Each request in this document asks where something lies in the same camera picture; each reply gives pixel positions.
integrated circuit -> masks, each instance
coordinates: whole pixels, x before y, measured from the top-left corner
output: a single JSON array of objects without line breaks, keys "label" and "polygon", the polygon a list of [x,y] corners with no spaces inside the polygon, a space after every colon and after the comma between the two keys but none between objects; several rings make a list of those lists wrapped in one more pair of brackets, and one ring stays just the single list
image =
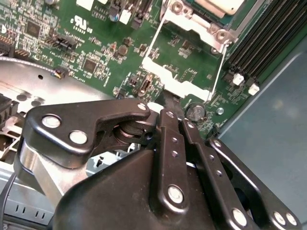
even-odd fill
[{"label": "integrated circuit", "polygon": [[118,48],[118,53],[122,56],[125,56],[128,53],[128,48],[125,45],[121,45]]},{"label": "integrated circuit", "polygon": [[90,59],[86,59],[83,69],[89,73],[94,73],[95,69],[96,69],[97,64],[90,60]]},{"label": "integrated circuit", "polygon": [[33,37],[39,38],[40,26],[32,21],[28,21],[25,32]]}]

cable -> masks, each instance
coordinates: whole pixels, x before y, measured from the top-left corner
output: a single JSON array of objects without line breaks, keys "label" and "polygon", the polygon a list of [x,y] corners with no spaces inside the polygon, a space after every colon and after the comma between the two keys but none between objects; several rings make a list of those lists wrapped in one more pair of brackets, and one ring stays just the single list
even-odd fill
[{"label": "cable", "polygon": [[16,173],[13,173],[8,179],[7,183],[5,184],[0,194],[0,226],[1,228],[3,228],[3,216],[4,216],[4,209],[5,209],[6,201],[8,199],[8,196],[12,188],[12,185],[15,181],[15,178],[16,178]]},{"label": "cable", "polygon": [[35,67],[35,68],[38,68],[38,69],[45,70],[45,71],[51,73],[51,75],[53,75],[57,78],[61,78],[60,75],[55,70],[46,68],[44,66],[41,66],[41,65],[29,62],[29,61],[24,61],[24,60],[19,60],[19,59],[13,58],[13,57],[4,57],[4,56],[0,56],[0,61],[8,61],[8,62],[20,63],[20,64],[23,64],[23,65],[26,65],[26,66],[32,66],[32,67]]}]

microchip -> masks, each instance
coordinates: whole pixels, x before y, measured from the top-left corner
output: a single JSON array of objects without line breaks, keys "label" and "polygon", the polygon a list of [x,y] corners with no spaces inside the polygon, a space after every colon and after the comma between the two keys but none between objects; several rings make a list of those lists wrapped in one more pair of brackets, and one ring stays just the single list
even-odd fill
[{"label": "microchip", "polygon": [[118,48],[118,53],[122,56],[125,56],[128,52],[128,47],[126,47],[125,45],[121,45],[119,48]]},{"label": "microchip", "polygon": [[40,32],[40,26],[31,21],[28,21],[28,25],[25,32],[33,37],[38,38]]},{"label": "microchip", "polygon": [[141,51],[141,52],[144,52],[145,50],[146,50],[146,46],[142,44],[142,45],[140,46],[140,51]]},{"label": "microchip", "polygon": [[130,46],[132,41],[131,41],[131,38],[130,37],[125,37],[124,40],[123,40],[123,43],[126,45],[126,46]]},{"label": "microchip", "polygon": [[89,73],[94,73],[96,65],[97,64],[95,62],[93,62],[92,60],[87,59],[85,61],[85,64],[84,64],[83,68],[84,68],[85,71],[87,71]]}]

white dimm latch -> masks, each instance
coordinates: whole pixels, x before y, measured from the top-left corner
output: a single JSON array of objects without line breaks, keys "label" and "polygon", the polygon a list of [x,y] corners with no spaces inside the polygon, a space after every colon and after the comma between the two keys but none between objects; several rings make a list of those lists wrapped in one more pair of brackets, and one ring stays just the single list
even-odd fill
[{"label": "white dimm latch", "polygon": [[242,83],[242,81],[244,81],[244,77],[239,73],[235,73],[234,79],[232,80],[232,83],[235,84],[235,85],[240,85]]},{"label": "white dimm latch", "polygon": [[260,90],[259,86],[256,84],[252,84],[251,87],[248,90],[248,93],[252,96],[254,96],[258,91]]}]

mounting hole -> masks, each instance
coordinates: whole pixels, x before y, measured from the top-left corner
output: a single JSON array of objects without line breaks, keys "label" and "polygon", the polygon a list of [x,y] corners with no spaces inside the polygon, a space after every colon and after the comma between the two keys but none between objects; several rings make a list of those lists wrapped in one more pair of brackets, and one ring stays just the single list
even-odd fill
[{"label": "mounting hole", "polygon": [[146,133],[145,138],[146,140],[151,140],[153,138],[153,133]]},{"label": "mounting hole", "polygon": [[222,174],[222,172],[220,171],[220,170],[216,170],[216,174],[218,175],[218,176],[222,176],[223,174]]},{"label": "mounting hole", "polygon": [[79,145],[82,145],[87,142],[87,135],[80,130],[72,131],[69,134],[69,138],[72,142],[79,144]]},{"label": "mounting hole", "polygon": [[61,120],[55,115],[46,115],[43,117],[42,123],[48,128],[57,128],[61,125]]},{"label": "mounting hole", "polygon": [[27,96],[24,95],[24,94],[19,94],[19,95],[16,97],[16,99],[17,99],[18,101],[20,101],[20,102],[24,102],[24,101],[27,100]]},{"label": "mounting hole", "polygon": [[179,153],[177,153],[176,151],[173,151],[173,152],[172,152],[172,156],[173,156],[173,157],[178,157],[178,156],[179,156]]},{"label": "mounting hole", "polygon": [[146,110],[146,106],[143,103],[139,103],[138,108],[142,110]]},{"label": "mounting hole", "polygon": [[166,112],[166,114],[167,114],[169,117],[174,118],[174,114],[173,114],[172,112],[168,111],[168,112]]},{"label": "mounting hole", "polygon": [[41,105],[41,103],[39,101],[32,101],[31,102],[31,106],[33,106],[33,107],[37,107],[37,106],[40,106],[40,105]]}]

